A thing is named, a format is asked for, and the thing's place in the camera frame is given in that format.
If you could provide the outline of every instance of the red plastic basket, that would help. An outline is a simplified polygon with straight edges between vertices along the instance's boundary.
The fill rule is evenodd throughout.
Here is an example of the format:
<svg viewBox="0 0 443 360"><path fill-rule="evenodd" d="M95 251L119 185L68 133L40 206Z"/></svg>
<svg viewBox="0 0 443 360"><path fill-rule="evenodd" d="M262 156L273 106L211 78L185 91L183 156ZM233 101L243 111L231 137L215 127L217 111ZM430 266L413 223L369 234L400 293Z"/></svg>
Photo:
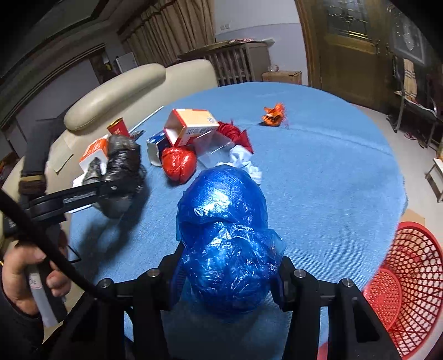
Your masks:
<svg viewBox="0 0 443 360"><path fill-rule="evenodd" d="M363 294L403 359L431 332L442 308L442 252L424 226L403 222L379 271Z"/></svg>

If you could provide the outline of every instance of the small cardboard box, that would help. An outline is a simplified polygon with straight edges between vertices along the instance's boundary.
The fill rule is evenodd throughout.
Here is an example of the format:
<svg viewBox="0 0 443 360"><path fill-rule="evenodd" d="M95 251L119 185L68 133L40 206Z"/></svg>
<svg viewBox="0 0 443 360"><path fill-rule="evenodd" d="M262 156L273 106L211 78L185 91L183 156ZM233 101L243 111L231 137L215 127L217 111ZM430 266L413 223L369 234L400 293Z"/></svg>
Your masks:
<svg viewBox="0 0 443 360"><path fill-rule="evenodd" d="M162 166L162 152L170 146L169 140L166 138L165 132L152 135L147 141L149 161L154 166Z"/></svg>
<svg viewBox="0 0 443 360"><path fill-rule="evenodd" d="M207 110L174 109L169 114L164 132L172 146L183 146L217 127L217 120Z"/></svg>
<svg viewBox="0 0 443 360"><path fill-rule="evenodd" d="M263 81L266 82L289 82L291 84L302 84L301 71L270 71L262 74Z"/></svg>
<svg viewBox="0 0 443 360"><path fill-rule="evenodd" d="M96 157L100 159L101 172L106 172L106 165L108 163L108 135L95 140L88 146L79 162L83 172L88 171L89 163Z"/></svg>
<svg viewBox="0 0 443 360"><path fill-rule="evenodd" d="M425 226L425 218L411 209L406 209L400 221L413 221L415 223L419 223L420 225Z"/></svg>

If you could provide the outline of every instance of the red can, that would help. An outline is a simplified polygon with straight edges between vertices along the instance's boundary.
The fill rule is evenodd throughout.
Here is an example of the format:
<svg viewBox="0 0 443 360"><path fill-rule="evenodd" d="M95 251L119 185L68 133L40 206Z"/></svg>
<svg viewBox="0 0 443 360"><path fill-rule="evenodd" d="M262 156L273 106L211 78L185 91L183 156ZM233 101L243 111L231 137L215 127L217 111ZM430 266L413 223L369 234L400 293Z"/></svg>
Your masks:
<svg viewBox="0 0 443 360"><path fill-rule="evenodd" d="M107 129L112 135L124 135L126 137L131 137L129 135L128 128L123 122L122 117L120 119L115 120L111 125L107 127Z"/></svg>

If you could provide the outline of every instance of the blue rug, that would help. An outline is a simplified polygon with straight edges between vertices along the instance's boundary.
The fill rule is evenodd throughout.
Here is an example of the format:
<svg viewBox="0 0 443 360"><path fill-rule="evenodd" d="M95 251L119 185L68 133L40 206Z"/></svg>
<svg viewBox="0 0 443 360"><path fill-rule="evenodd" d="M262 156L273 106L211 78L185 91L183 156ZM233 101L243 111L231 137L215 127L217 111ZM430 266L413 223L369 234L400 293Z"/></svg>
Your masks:
<svg viewBox="0 0 443 360"><path fill-rule="evenodd" d="M263 107L283 102L289 128L258 125ZM406 205L403 177L374 123L333 95L306 86L254 82L203 91L166 106L139 129L146 192L121 220L95 208L73 215L70 243L89 280L134 279L174 252L175 215L183 191L148 161L146 140L160 131L173 108L208 109L219 121L247 129L263 172L269 227L288 244L285 255L317 279L352 278L360 289L383 261ZM201 171L200 165L194 177ZM170 352L184 359L281 359L291 313L271 294L234 322L206 314L187 284L163 323ZM132 337L132 324L125 321ZM327 340L322 311L320 342Z"/></svg>

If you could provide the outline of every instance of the human hand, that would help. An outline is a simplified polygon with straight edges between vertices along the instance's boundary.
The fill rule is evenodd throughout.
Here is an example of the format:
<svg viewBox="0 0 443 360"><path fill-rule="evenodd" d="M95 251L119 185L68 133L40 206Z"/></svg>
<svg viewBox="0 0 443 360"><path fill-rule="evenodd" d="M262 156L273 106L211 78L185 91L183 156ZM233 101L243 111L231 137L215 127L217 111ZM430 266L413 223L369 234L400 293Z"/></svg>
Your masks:
<svg viewBox="0 0 443 360"><path fill-rule="evenodd" d="M67 246L66 235L60 231L58 245L60 251L66 256ZM25 269L28 265L41 263L46 255L37 246L31 244L16 244L9 249L4 257L2 269L3 292L15 306L25 314L34 316L39 313L37 304L32 297L28 286L28 279ZM46 284L56 297L66 295L71 289L71 281L58 270L51 261L50 266L54 269L46 278Z"/></svg>

